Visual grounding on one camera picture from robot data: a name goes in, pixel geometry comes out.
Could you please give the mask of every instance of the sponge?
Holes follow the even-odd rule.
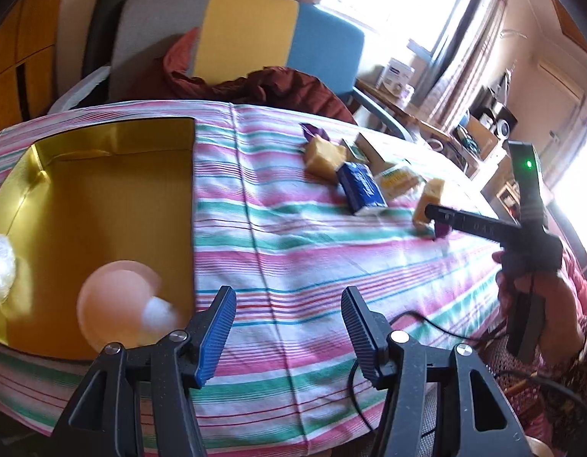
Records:
[[[428,204],[438,205],[441,203],[445,183],[446,181],[442,178],[432,178],[426,183],[411,218],[414,225],[427,225],[429,223],[429,219],[424,215],[424,209]]]
[[[306,145],[306,171],[337,184],[336,171],[346,161],[346,147],[336,146],[322,137],[314,136]]]

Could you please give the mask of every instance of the striped tablecloth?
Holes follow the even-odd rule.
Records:
[[[454,232],[434,242],[411,225],[413,201],[379,216],[349,214],[343,192],[304,172],[299,127],[332,139],[358,129],[313,115],[224,103],[134,102],[42,117],[0,133],[0,184],[34,141],[104,121],[192,116],[197,304],[219,286],[238,294],[234,326],[215,378],[193,394],[204,442],[224,456],[309,455],[366,432],[346,396],[353,350],[340,294],[356,285],[387,318],[415,309],[446,328],[473,334],[496,315],[494,244]],[[461,189],[460,207],[492,214],[445,157],[396,142],[426,177]],[[426,344],[456,343],[402,320]],[[0,345],[0,410],[49,434],[87,366],[43,360]],[[383,392],[358,375],[355,391],[377,425]],[[142,403],[145,446],[155,453],[151,403]]]

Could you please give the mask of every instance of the blue tissue pack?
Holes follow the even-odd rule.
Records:
[[[387,208],[367,165],[346,162],[338,169],[337,175],[352,214],[376,214]]]

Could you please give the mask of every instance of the hand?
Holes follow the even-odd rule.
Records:
[[[494,253],[493,259],[501,263],[504,251]],[[576,293],[573,284],[562,272],[535,272],[534,292],[545,298],[545,326],[539,338],[539,349],[546,363],[554,365],[575,356],[584,345],[584,336],[577,321]],[[530,291],[531,274],[515,279],[518,291]],[[507,317],[513,296],[507,290],[507,279],[502,271],[496,275],[499,286],[501,314]]]

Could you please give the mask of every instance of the red blanket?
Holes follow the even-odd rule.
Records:
[[[166,56],[154,60],[125,100],[194,99],[273,106],[336,118],[356,125],[344,103],[319,79],[288,67],[266,67],[216,86],[188,77],[190,51],[199,30],[183,35]]]

